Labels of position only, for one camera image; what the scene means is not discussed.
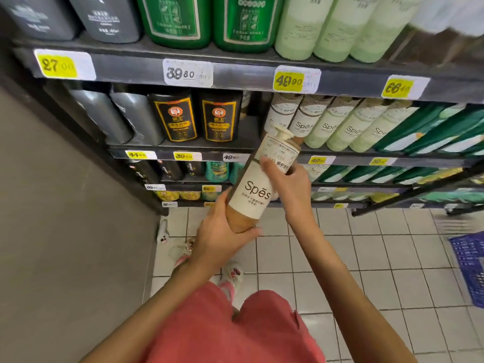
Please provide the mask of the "person's right hand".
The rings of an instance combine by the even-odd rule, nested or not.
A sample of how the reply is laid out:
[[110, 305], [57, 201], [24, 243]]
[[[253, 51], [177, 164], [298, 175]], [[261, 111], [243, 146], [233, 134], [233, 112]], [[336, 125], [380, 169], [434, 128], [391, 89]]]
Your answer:
[[314, 225], [311, 208], [311, 181], [304, 167], [293, 163], [286, 173], [288, 194], [278, 194], [286, 213], [286, 219], [294, 233]]

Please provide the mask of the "black bottle gold label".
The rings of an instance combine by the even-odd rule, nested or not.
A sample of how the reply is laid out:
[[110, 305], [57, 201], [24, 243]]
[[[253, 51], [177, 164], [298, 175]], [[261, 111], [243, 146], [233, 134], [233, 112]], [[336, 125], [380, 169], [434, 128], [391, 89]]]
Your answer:
[[148, 94], [148, 99], [168, 140], [180, 143], [200, 137], [200, 127], [190, 89], [153, 91]]
[[204, 138], [231, 142], [238, 137], [242, 91], [201, 89], [198, 92]]

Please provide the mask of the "white slipper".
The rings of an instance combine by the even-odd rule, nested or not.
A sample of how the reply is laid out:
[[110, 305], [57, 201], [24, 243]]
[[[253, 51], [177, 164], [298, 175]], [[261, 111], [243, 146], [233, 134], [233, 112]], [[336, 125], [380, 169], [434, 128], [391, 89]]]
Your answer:
[[176, 269], [188, 260], [192, 254], [196, 238], [188, 238], [184, 244], [173, 246], [169, 251], [169, 256], [174, 261], [173, 269]]
[[230, 261], [222, 269], [221, 280], [218, 287], [230, 302], [233, 302], [237, 296], [243, 279], [243, 270], [237, 262]]

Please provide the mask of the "pink shorts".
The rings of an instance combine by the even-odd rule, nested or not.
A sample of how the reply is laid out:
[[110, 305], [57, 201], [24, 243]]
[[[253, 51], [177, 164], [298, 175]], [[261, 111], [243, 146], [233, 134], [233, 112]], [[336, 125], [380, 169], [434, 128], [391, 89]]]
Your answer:
[[161, 324], [140, 363], [326, 363], [288, 301], [257, 291], [233, 317], [212, 282], [197, 289]]

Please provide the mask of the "row of dark green bottles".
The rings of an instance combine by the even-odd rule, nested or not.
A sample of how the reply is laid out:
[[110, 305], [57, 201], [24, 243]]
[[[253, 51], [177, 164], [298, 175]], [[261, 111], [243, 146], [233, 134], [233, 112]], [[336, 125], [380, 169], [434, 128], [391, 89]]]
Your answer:
[[372, 149], [419, 156], [434, 152], [484, 123], [484, 104], [427, 103], [380, 139]]

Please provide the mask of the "dark green bottle white label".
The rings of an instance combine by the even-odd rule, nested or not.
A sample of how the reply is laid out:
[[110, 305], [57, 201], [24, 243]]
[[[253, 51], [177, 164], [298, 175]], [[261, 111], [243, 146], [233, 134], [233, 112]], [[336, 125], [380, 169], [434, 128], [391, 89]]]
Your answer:
[[214, 42], [235, 53], [264, 53], [274, 44], [285, 0], [213, 0]]
[[213, 0], [136, 0], [144, 31], [156, 44], [201, 49], [212, 38]]

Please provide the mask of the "blue plastic shopping basket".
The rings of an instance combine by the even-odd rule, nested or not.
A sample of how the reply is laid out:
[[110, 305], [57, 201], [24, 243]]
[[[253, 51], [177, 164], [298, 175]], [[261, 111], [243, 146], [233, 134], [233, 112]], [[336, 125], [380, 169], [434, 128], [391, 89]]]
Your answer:
[[474, 306], [484, 309], [484, 231], [449, 238]]

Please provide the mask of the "silver grey bottle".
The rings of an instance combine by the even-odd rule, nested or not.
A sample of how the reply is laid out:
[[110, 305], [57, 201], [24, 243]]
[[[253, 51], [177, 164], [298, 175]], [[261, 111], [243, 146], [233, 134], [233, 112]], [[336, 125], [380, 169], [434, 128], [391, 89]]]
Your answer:
[[159, 146], [163, 143], [165, 137], [147, 95], [138, 91], [119, 90], [113, 85], [110, 97], [134, 131], [134, 137], [128, 144]]
[[133, 139], [133, 130], [128, 127], [104, 87], [84, 84], [70, 86], [68, 90], [103, 132], [107, 144], [123, 145]]

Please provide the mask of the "brown pump bottle white label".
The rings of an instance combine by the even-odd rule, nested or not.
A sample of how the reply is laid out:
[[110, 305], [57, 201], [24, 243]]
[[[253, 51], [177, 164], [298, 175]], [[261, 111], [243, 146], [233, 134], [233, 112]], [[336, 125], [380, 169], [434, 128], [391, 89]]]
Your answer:
[[293, 134], [275, 126], [273, 134], [266, 134], [258, 149], [247, 160], [236, 185], [227, 196], [226, 216], [229, 227], [235, 233], [256, 226], [264, 210], [276, 192], [261, 168], [259, 160], [270, 158], [283, 173], [287, 173], [299, 155], [300, 146], [293, 141]]

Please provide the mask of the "person's left forearm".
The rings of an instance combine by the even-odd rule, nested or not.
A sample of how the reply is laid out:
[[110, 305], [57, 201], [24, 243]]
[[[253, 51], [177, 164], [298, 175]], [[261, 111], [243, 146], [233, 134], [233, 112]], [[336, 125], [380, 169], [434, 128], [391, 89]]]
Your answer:
[[112, 331], [79, 363], [139, 363], [149, 344], [173, 311], [207, 283], [216, 266], [191, 256], [179, 265], [153, 297]]

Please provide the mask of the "dark grey bottle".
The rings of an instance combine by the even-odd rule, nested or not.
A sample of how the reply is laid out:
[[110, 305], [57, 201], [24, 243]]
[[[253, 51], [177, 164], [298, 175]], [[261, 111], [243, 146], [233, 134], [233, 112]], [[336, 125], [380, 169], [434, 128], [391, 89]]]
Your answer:
[[85, 30], [97, 41], [134, 43], [142, 36], [135, 0], [69, 0]]
[[0, 6], [32, 38], [71, 41], [82, 30], [69, 0], [0, 0]]

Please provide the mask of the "light green bottle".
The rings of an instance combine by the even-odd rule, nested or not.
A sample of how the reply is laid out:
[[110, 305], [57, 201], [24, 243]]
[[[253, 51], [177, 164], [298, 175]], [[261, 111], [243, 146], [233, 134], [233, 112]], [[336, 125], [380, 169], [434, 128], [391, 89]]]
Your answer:
[[308, 59], [334, 0], [285, 0], [275, 51], [287, 60]]
[[333, 152], [343, 151], [385, 113], [393, 102], [392, 99], [363, 99], [326, 141], [327, 148]]
[[382, 58], [423, 0], [380, 0], [349, 55], [363, 63]]
[[414, 114], [419, 108], [420, 103], [415, 103], [413, 101], [393, 102], [381, 116], [379, 116], [349, 145], [349, 148], [357, 153], [368, 151], [391, 130]]
[[310, 148], [323, 146], [360, 101], [361, 98], [357, 97], [335, 97], [318, 119], [310, 134], [305, 138], [305, 145]]
[[380, 0], [334, 0], [313, 54], [329, 62], [344, 61]]

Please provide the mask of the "person's right forearm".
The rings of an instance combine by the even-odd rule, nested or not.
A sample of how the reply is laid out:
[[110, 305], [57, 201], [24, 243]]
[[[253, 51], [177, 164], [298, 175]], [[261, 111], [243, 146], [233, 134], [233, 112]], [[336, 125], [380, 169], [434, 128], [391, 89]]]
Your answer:
[[286, 219], [324, 292], [354, 363], [418, 363], [324, 238], [312, 211], [287, 214]]

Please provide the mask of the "person's left hand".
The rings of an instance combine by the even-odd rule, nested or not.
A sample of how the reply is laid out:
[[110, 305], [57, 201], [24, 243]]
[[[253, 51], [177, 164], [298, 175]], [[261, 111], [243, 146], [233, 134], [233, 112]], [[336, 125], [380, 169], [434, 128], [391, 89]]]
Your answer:
[[194, 275], [203, 281], [208, 281], [244, 247], [229, 244], [229, 237], [234, 232], [226, 217], [226, 199], [231, 189], [219, 195], [197, 229], [196, 243], [188, 263]]

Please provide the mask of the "black metal bar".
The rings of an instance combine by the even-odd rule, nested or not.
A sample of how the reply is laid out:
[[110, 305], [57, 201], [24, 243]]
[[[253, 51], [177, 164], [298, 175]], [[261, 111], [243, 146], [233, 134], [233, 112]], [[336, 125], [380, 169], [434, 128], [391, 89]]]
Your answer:
[[402, 194], [398, 195], [397, 197], [384, 200], [380, 203], [375, 203], [364, 208], [358, 208], [356, 210], [353, 210], [351, 214], [353, 217], [358, 217], [368, 213], [376, 212], [377, 210], [382, 208], [390, 207], [405, 202], [407, 200], [414, 199], [420, 195], [426, 195], [428, 193], [435, 192], [437, 190], [454, 190], [456, 189], [458, 184], [478, 175], [484, 175], [484, 159], [481, 159], [479, 162], [475, 163], [471, 167], [464, 168], [463, 171], [460, 173], [451, 175], [443, 179], [438, 179], [430, 184], [425, 184], [418, 188], [407, 190]]

